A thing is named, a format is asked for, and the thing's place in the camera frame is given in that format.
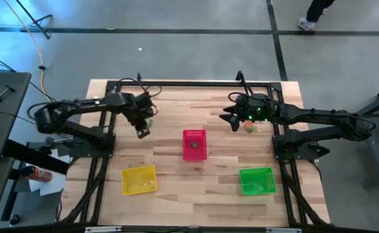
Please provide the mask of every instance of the black pants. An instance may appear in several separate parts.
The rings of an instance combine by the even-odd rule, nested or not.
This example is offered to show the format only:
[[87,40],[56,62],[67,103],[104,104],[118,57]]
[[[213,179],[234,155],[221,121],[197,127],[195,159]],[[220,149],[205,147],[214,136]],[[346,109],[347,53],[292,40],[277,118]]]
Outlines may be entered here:
[[317,23],[324,8],[328,8],[333,4],[334,0],[313,0],[307,10],[306,20]]

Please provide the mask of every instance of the wooden table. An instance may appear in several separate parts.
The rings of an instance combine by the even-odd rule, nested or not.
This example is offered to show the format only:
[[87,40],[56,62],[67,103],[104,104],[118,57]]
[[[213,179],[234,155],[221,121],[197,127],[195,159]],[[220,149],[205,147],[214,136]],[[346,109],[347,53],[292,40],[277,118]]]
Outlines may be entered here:
[[[87,98],[103,96],[108,80],[91,80]],[[303,107],[299,84],[282,82],[285,102]],[[123,92],[139,94],[139,87],[122,87]],[[238,132],[218,115],[232,103],[228,93],[243,92],[242,87],[163,87],[154,97],[159,114],[153,117],[151,134],[138,139],[135,129],[118,115],[114,132],[116,149],[109,161],[100,225],[164,225],[224,227],[284,227],[288,225],[280,168],[275,160],[271,123],[255,125],[247,133],[241,124]],[[264,88],[253,88],[265,93]],[[84,114],[81,124],[97,126],[100,113]],[[291,128],[306,130],[307,124]],[[204,162],[182,160],[182,130],[205,129],[209,148]],[[71,166],[62,195],[65,217],[83,195],[89,174],[90,158]],[[154,164],[158,190],[146,194],[122,195],[123,169]],[[239,180],[242,168],[271,167],[277,193],[243,196]],[[308,161],[298,161],[303,195],[319,216],[329,222],[318,171]],[[296,219],[297,202],[292,198]]]

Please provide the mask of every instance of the pink basket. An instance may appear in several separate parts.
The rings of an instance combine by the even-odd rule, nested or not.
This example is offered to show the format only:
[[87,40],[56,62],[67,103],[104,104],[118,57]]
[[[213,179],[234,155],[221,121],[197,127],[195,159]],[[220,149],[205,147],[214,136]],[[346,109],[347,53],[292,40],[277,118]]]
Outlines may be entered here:
[[185,161],[204,161],[207,159],[207,140],[205,130],[183,131],[182,158]]

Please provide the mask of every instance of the gray floor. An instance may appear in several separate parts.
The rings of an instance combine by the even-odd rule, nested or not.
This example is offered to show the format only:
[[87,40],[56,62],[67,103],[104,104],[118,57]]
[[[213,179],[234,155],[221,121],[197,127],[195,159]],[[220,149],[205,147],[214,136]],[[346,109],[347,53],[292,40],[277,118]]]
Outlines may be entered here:
[[[35,17],[53,14],[54,27],[270,29],[265,0],[31,0],[22,1]],[[310,0],[273,0],[279,30],[296,30]],[[18,25],[0,1],[0,25]],[[379,30],[379,0],[333,4],[319,30]],[[91,78],[134,77],[232,80],[242,70],[249,80],[279,80],[271,36],[194,34],[35,35],[48,67],[45,85],[56,98],[83,98]],[[290,81],[298,81],[305,107],[356,111],[379,92],[379,37],[280,36]],[[31,72],[39,83],[37,51],[28,34],[0,32],[0,60]],[[20,115],[45,98],[29,88]],[[39,141],[44,135],[17,121],[12,139]],[[332,140],[321,159],[323,189],[332,223],[379,230],[379,188],[361,182],[371,173],[364,143]],[[21,194],[14,212],[19,225],[50,223],[58,195]],[[0,227],[7,226],[0,222]]]

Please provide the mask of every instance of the yellow basket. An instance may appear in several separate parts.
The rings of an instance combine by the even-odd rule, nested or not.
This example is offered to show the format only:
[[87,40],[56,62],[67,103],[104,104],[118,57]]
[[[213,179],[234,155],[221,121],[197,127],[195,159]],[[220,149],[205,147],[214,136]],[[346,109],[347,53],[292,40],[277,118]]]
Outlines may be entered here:
[[157,190],[155,166],[142,166],[122,170],[122,194],[141,194]]

